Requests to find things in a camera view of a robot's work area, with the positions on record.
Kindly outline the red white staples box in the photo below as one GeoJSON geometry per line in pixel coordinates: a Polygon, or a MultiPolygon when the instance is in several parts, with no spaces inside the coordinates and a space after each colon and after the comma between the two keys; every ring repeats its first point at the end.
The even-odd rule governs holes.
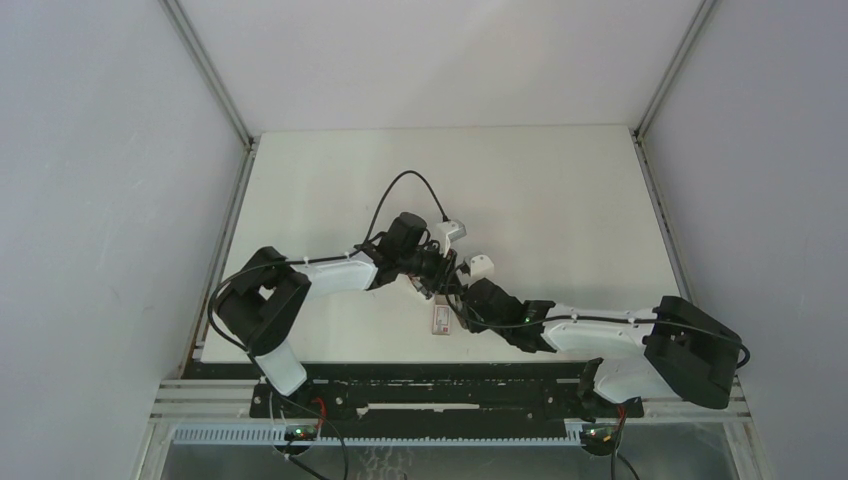
{"type": "Polygon", "coordinates": [[[453,312],[446,304],[435,304],[431,324],[431,334],[436,336],[448,336],[451,334],[453,312]]]}

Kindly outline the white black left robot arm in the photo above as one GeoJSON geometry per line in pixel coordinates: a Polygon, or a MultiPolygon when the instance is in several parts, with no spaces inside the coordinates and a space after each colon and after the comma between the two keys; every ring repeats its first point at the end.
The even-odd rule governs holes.
{"type": "Polygon", "coordinates": [[[259,369],[277,408],[301,416],[310,409],[313,392],[288,336],[303,304],[339,292],[379,289],[400,276],[430,299],[444,291],[456,265],[452,245],[465,234],[458,220],[428,228],[421,217],[403,212],[350,253],[293,260],[263,247],[216,287],[207,306],[210,324],[259,369]]]}

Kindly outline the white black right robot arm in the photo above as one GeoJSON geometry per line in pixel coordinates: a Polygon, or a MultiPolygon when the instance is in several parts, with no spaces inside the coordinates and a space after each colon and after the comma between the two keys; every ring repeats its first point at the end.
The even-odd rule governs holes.
{"type": "Polygon", "coordinates": [[[674,397],[721,410],[751,360],[741,337],[690,301],[664,296],[636,310],[581,309],[521,300],[488,279],[455,287],[446,302],[464,327],[491,331],[526,353],[563,354],[587,367],[578,402],[592,416],[631,399],[674,397]]]}

